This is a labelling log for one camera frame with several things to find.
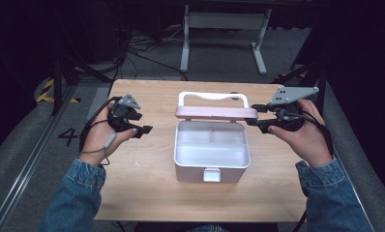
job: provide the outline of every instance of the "wrist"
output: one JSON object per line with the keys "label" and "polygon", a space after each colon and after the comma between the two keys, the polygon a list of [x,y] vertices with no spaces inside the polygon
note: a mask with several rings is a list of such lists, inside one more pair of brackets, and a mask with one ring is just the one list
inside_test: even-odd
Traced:
{"label": "wrist", "polygon": [[296,163],[295,166],[298,170],[301,187],[307,196],[311,193],[310,188],[324,187],[325,190],[328,190],[345,180],[345,174],[335,157],[331,162],[322,166],[310,167],[304,160]]}
{"label": "wrist", "polygon": [[306,160],[306,162],[311,167],[317,167],[317,166],[326,165],[330,163],[332,160],[333,160],[333,157],[328,154],[322,157],[314,157],[313,159]]}
{"label": "wrist", "polygon": [[82,153],[78,156],[78,159],[79,160],[82,160],[90,165],[93,165],[93,166],[100,166],[100,164],[102,163],[102,161],[100,159],[98,159],[98,154],[87,154],[87,153]]}

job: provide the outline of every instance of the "finger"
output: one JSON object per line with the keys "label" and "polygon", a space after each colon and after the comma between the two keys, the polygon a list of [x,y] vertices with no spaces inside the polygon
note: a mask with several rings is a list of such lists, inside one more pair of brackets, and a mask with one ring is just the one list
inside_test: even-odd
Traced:
{"label": "finger", "polygon": [[137,129],[128,129],[123,132],[118,132],[116,135],[116,140],[119,144],[131,139],[137,133]]}
{"label": "finger", "polygon": [[275,135],[276,137],[282,139],[284,142],[288,143],[291,139],[291,137],[293,137],[293,132],[291,131],[288,131],[288,130],[284,130],[280,127],[276,127],[276,126],[270,126],[268,128],[268,131]]}
{"label": "finger", "polygon": [[113,106],[113,103],[109,103],[107,104],[103,109],[102,111],[100,111],[99,115],[97,115],[96,119],[94,120],[94,122],[100,122],[102,120],[106,120],[107,119],[107,115],[108,115],[108,111],[110,110],[110,108]]}
{"label": "finger", "polygon": [[300,99],[298,100],[298,102],[301,105],[303,111],[312,115],[320,124],[325,124],[322,116],[320,115],[318,109],[312,101]]}

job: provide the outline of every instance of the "dark background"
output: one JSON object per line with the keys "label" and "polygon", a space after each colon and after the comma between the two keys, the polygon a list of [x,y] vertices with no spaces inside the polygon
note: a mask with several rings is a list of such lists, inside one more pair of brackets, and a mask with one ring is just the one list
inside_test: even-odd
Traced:
{"label": "dark background", "polygon": [[[120,1],[49,3],[0,1],[0,144],[35,107],[33,93],[51,74],[58,54],[88,64],[111,59],[120,47],[117,40],[132,29],[159,38],[166,26],[182,23],[184,11],[169,5],[123,7]],[[280,9],[273,11],[270,26],[314,26],[295,63],[325,65],[349,124],[385,186],[385,1],[348,1],[320,17],[311,10]]]}

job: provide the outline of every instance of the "handheld controller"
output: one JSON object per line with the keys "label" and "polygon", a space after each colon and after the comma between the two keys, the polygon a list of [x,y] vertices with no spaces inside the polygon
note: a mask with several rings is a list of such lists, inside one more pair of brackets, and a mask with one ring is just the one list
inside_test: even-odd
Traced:
{"label": "handheld controller", "polygon": [[140,109],[141,105],[137,103],[132,94],[128,94],[125,97],[113,97],[106,101],[84,126],[83,131],[79,137],[80,152],[84,146],[87,134],[89,133],[91,127],[94,125],[92,124],[94,119],[97,117],[97,115],[99,115],[101,110],[111,102],[114,102],[114,104],[111,106],[108,112],[107,122],[116,132],[126,131],[128,129],[137,129],[137,133],[133,137],[140,138],[144,133],[149,133],[153,128],[150,126],[140,127],[130,123],[130,120],[138,121],[142,117],[142,114],[135,111],[135,108]]}
{"label": "handheld controller", "polygon": [[142,114],[137,113],[135,108],[139,109],[141,106],[135,101],[132,94],[128,94],[111,107],[107,116],[108,123],[116,132],[137,129],[137,133],[133,136],[136,138],[140,138],[144,133],[149,133],[153,127],[140,127],[129,122],[129,120],[139,121],[142,117]]}
{"label": "handheld controller", "polygon": [[249,126],[258,127],[262,133],[269,133],[268,128],[272,125],[280,127],[287,131],[299,130],[306,120],[315,124],[322,133],[323,137],[328,146],[330,154],[333,153],[334,147],[332,143],[332,137],[329,130],[321,125],[313,117],[304,115],[299,99],[313,95],[319,92],[317,87],[304,88],[304,87],[280,87],[275,93],[274,97],[271,98],[267,104],[253,104],[252,108],[256,109],[257,112],[267,113],[268,111],[273,112],[277,117],[276,119],[257,120],[257,119],[246,119]]}

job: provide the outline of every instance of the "gray floor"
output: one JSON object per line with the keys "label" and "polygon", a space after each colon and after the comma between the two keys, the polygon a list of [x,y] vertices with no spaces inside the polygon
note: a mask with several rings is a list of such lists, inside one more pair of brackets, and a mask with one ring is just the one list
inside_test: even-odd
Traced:
{"label": "gray floor", "polygon": [[[241,31],[234,36],[226,36],[214,31],[194,32],[191,41],[190,68],[186,76],[189,81],[271,82],[277,74],[290,72],[289,67],[308,33],[308,29],[268,30],[261,48],[268,74],[259,75],[250,50],[250,43],[256,38],[253,31]],[[179,68],[181,47],[182,42],[175,40],[141,55]],[[118,72],[118,78],[134,78],[137,73],[135,78],[140,79],[181,79],[181,75],[175,70],[131,54],[128,54],[128,58]],[[105,62],[95,68],[109,64],[110,62]],[[38,86],[36,96],[41,92],[43,84]],[[60,115],[54,131],[48,136],[33,175],[28,179],[28,184],[20,198],[16,200],[17,204],[11,209],[10,216],[3,223],[3,231],[34,231],[38,226],[52,195],[58,189],[77,153],[78,139],[73,139],[68,145],[68,139],[59,138],[59,135],[70,129],[75,130],[74,134],[80,133],[89,112],[91,114],[94,110],[94,101],[106,98],[105,88],[108,88],[108,85],[101,84],[93,77],[84,77],[75,89],[74,97],[80,98],[80,103],[69,103]],[[359,195],[362,197],[369,217],[373,220],[373,226],[379,228],[377,231],[385,231],[385,225],[381,226],[385,224],[385,190],[379,185],[376,175],[365,159],[365,154],[360,150],[353,131],[348,131],[347,120],[342,115],[330,89],[327,91],[327,96],[325,112],[328,113],[325,117],[335,131],[334,140],[337,149],[340,153],[358,150],[356,156],[342,155],[343,164],[346,170],[350,169],[348,174],[354,181],[358,193],[365,192],[371,189],[370,187],[376,187],[376,190],[371,189],[372,195],[363,193]],[[37,141],[41,139],[46,123],[53,120],[50,117],[51,110],[52,103],[39,102],[36,109],[20,122],[1,146],[0,207]],[[345,131],[348,132],[348,142],[342,139]],[[366,169],[364,174],[357,170],[362,168]],[[364,175],[366,180],[359,178],[360,175]],[[382,197],[382,201],[374,203],[376,197]],[[122,223],[126,225],[126,231],[133,231],[134,222],[123,221]],[[294,223],[279,224],[280,231],[283,232],[292,231],[294,226]],[[120,229],[110,221],[95,221],[94,231],[120,231]]]}

